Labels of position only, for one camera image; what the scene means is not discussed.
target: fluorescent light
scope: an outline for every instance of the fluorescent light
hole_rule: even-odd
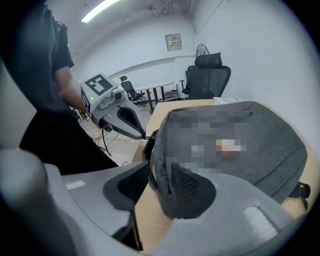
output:
[[[81,21],[84,23],[88,23],[91,21],[93,17],[95,17],[98,13],[102,12],[104,9],[109,7],[110,5],[118,2],[119,0],[104,0],[97,7],[95,7],[92,11],[90,11]]]

